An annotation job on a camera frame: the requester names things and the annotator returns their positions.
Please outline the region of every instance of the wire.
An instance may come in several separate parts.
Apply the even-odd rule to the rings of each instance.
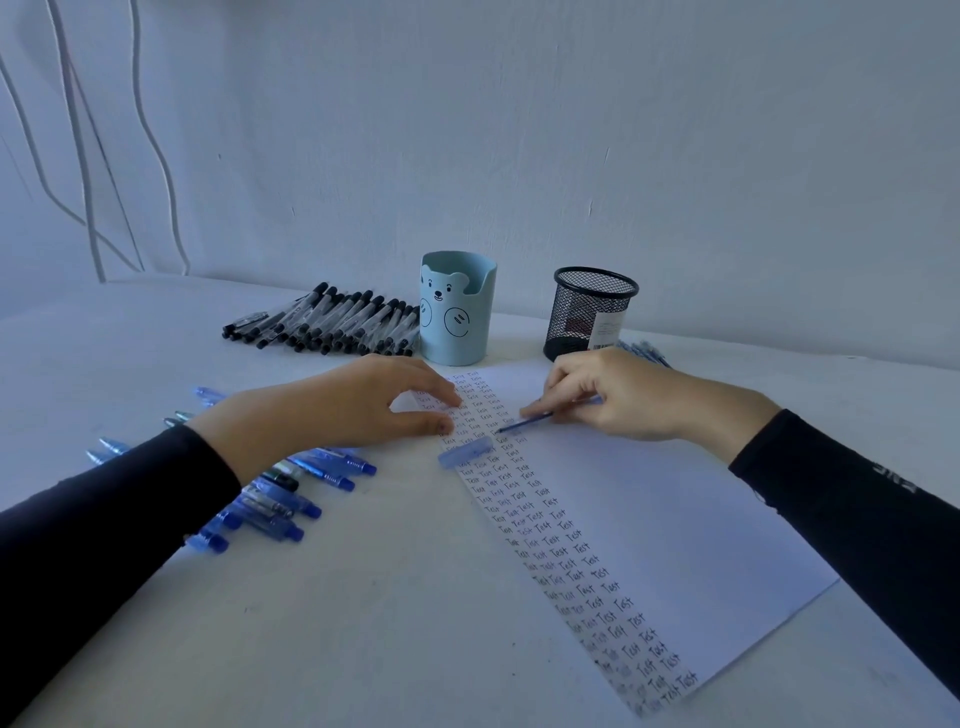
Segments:
[[[147,123],[147,114],[143,110],[143,95],[140,93],[140,9],[137,7],[136,0],[130,0],[130,18],[133,31],[133,49],[132,49],[132,75],[133,75],[133,102],[136,105],[136,115],[140,117],[140,126],[150,139],[150,145],[154,148],[156,159],[160,162],[163,169],[163,179],[167,183],[167,198],[170,203],[170,228],[173,231],[174,242],[177,244],[177,252],[180,254],[180,260],[183,261],[183,274],[190,275],[190,258],[187,257],[186,250],[183,249],[183,243],[180,241],[180,217],[177,214],[177,193],[174,190],[174,178],[170,173],[170,165],[160,150],[160,145],[156,141],[150,124]]]
[[[57,7],[56,0],[47,0],[47,11],[50,13],[50,20],[54,24],[54,35],[57,36],[57,56],[60,59],[63,98],[66,100],[67,115],[70,117],[70,129],[73,131],[73,141],[77,146],[77,162],[80,164],[80,182],[84,189],[84,216],[86,217],[86,236],[90,240],[90,256],[93,258],[93,267],[97,271],[97,279],[101,283],[106,283],[107,274],[104,272],[104,261],[100,258],[96,222],[93,218],[93,187],[90,184],[90,169],[86,166],[84,136],[80,131],[77,100],[73,95],[73,80],[70,78],[70,56],[66,47],[66,34],[63,32],[63,20],[60,17],[60,8]]]
[[[7,64],[4,62],[3,54],[0,54],[0,76],[3,77],[4,85],[7,87],[7,93],[10,94],[11,101],[13,101],[13,108],[16,110],[17,118],[20,120],[20,128],[23,130],[23,137],[27,142],[27,149],[30,150],[30,156],[34,161],[34,168],[36,169],[36,178],[40,182],[40,187],[43,189],[44,194],[50,198],[50,202],[57,206],[57,208],[66,214],[71,220],[75,223],[86,227],[86,221],[63,202],[60,201],[60,198],[54,194],[54,191],[50,189],[50,184],[47,181],[46,173],[43,171],[43,162],[40,160],[40,154],[36,150],[36,142],[34,141],[34,133],[31,131],[30,122],[27,120],[27,112],[23,108],[23,104],[20,101],[20,95],[16,91],[16,86],[13,84],[13,77],[10,74],[10,71],[7,68]],[[105,235],[101,234],[99,231],[96,231],[97,239],[103,242],[110,250],[123,261],[124,265],[130,268],[132,271],[137,272],[137,268],[133,263],[127,258],[123,253],[120,252],[120,249],[117,248]]]
[[[80,100],[84,104],[86,118],[90,122],[90,129],[93,130],[93,138],[97,140],[97,147],[100,149],[100,156],[104,159],[104,166],[107,168],[108,177],[110,177],[110,184],[113,187],[113,194],[117,198],[117,205],[120,206],[120,213],[123,215],[124,224],[127,226],[127,233],[130,235],[130,242],[133,245],[133,252],[136,253],[136,262],[140,264],[140,270],[146,273],[147,268],[143,264],[143,258],[140,256],[140,249],[136,245],[136,237],[133,235],[133,228],[130,225],[130,218],[127,217],[127,209],[123,207],[123,198],[120,197],[120,190],[117,189],[117,180],[113,178],[113,170],[110,169],[110,163],[107,160],[107,151],[104,149],[104,142],[100,139],[100,132],[97,131],[97,122],[93,120],[93,113],[90,111],[90,104],[86,102],[84,85],[80,83],[80,76],[77,75],[77,69],[73,67],[73,61],[70,62],[70,71],[73,81],[77,85],[77,90],[80,91]]]

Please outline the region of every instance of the black mesh pen holder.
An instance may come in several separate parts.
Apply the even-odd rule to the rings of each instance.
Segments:
[[[553,361],[564,353],[612,346],[620,337],[630,299],[640,290],[635,280],[599,268],[571,266],[553,274],[550,327],[543,354]]]

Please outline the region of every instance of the sheet of paper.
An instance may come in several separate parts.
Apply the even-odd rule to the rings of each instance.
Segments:
[[[445,447],[514,421],[545,361],[452,377]],[[419,396],[420,406],[442,408]],[[676,702],[836,580],[772,509],[686,443],[544,422],[459,470],[507,547],[639,716]]]

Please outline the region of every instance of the blue pen holder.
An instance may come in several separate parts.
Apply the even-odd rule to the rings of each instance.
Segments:
[[[496,263],[485,255],[437,251],[420,266],[420,349],[437,364],[464,367],[487,354]]]

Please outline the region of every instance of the white table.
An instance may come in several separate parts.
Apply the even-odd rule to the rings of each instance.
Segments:
[[[0,321],[0,507],[88,467],[100,435],[158,433],[172,410],[197,408],[194,385],[237,390],[341,363],[219,337],[290,298],[141,278]],[[494,316],[487,362],[539,355],[544,331]],[[679,368],[762,389],[960,502],[960,373],[648,338]],[[324,516],[301,544],[243,529],[223,556],[183,549],[19,724],[636,726],[438,452],[396,443],[370,452],[380,472],[354,493],[311,486]],[[838,584],[657,724],[935,728],[960,725],[960,703]]]

